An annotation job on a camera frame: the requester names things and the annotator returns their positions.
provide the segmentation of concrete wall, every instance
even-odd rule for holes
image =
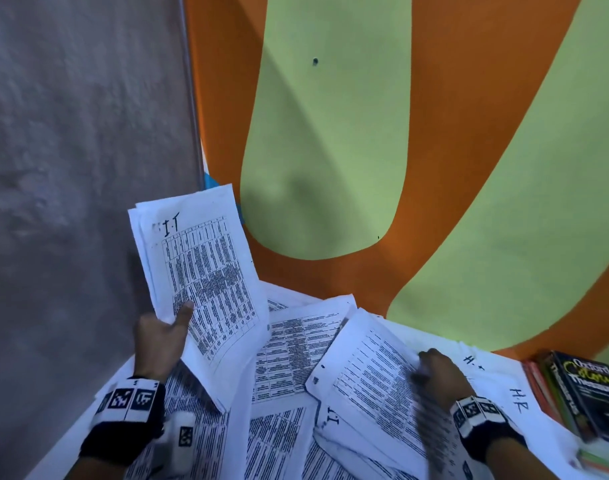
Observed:
[[[178,0],[0,0],[0,480],[133,352],[127,209],[197,190]]]

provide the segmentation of finger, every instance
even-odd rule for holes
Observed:
[[[181,326],[182,328],[188,328],[189,321],[191,321],[191,315],[193,315],[193,303],[191,301],[187,301],[178,311],[176,321],[173,322],[173,324]]]

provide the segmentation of right hand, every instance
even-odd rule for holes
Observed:
[[[428,373],[425,388],[438,405],[449,412],[456,401],[475,395],[475,391],[458,366],[436,349],[420,352],[420,362]]]

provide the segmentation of left hand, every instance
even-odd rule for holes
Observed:
[[[158,320],[155,314],[142,315],[134,327],[136,364],[134,375],[164,382],[180,360],[184,350],[189,321],[193,315],[193,303],[188,301],[168,324]]]

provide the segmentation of white device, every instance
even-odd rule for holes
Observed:
[[[191,471],[194,460],[196,415],[176,411],[165,421],[163,434],[154,440],[151,479],[183,476]]]

